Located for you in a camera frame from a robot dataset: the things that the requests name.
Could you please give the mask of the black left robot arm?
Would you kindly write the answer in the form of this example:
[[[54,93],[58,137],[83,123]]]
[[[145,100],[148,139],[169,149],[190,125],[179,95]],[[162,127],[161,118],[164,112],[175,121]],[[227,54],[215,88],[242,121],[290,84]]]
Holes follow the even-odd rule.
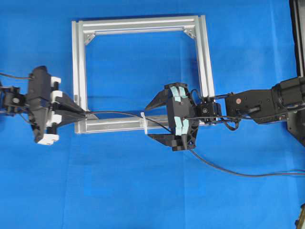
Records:
[[[26,94],[18,87],[0,87],[0,112],[7,116],[27,114],[35,143],[52,145],[59,140],[60,126],[87,118],[88,112],[59,90],[61,79],[51,76],[46,66],[33,69],[26,80]]]

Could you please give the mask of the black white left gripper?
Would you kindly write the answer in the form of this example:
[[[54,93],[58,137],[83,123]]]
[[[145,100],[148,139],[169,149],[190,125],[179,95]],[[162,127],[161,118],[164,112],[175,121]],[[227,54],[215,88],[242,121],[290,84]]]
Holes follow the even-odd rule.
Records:
[[[57,127],[86,119],[85,111],[66,93],[59,92],[61,79],[51,76],[46,66],[32,70],[28,82],[26,104],[34,141],[40,145],[52,145],[59,140]],[[57,103],[56,114],[51,105]]]

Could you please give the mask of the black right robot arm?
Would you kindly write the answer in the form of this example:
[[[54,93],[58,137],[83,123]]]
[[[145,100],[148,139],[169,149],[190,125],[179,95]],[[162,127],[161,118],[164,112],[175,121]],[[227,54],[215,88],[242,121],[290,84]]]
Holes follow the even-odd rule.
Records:
[[[282,81],[271,89],[201,97],[199,104],[187,84],[167,84],[145,110],[161,106],[166,107],[170,132],[149,136],[173,151],[195,149],[200,122],[223,123],[235,131],[243,119],[257,124],[286,122],[288,132],[302,145],[305,143],[305,80],[301,77]]]

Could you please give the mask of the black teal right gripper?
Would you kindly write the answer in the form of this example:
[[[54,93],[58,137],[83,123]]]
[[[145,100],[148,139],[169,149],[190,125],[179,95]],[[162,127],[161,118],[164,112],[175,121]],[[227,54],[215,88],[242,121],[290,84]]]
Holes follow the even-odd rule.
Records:
[[[145,111],[166,105],[171,134],[148,134],[148,137],[171,147],[172,151],[194,149],[199,121],[195,119],[196,106],[188,86],[185,83],[172,83],[164,88],[145,107]]]

